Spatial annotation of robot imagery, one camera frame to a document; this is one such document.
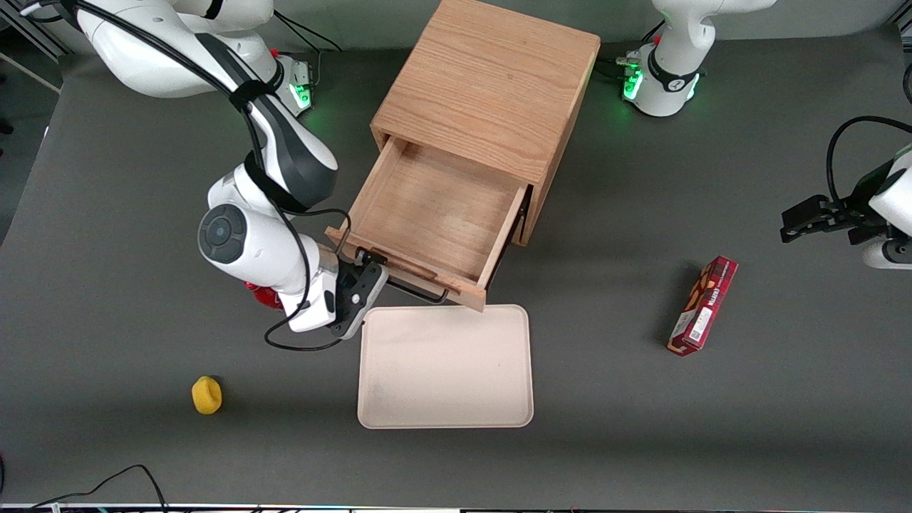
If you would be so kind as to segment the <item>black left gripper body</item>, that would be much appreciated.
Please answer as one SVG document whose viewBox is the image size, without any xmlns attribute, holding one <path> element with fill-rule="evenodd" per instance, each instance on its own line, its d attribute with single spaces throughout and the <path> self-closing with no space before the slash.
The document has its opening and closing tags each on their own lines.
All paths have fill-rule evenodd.
<svg viewBox="0 0 912 513">
<path fill-rule="evenodd" d="M 871 196 L 852 194 L 845 198 L 831 200 L 824 196 L 821 207 L 827 218 L 823 232 L 847 231 L 851 246 L 873 242 L 876 238 L 891 237 L 891 228 L 885 218 L 869 206 Z"/>
</svg>

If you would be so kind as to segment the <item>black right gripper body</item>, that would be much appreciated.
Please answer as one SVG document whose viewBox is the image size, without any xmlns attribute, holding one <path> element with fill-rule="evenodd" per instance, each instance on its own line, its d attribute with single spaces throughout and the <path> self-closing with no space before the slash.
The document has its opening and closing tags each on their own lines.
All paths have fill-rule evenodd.
<svg viewBox="0 0 912 513">
<path fill-rule="evenodd" d="M 336 319 L 333 328 L 360 328 L 383 289 L 383 269 L 374 263 L 339 261 L 336 280 Z"/>
</svg>

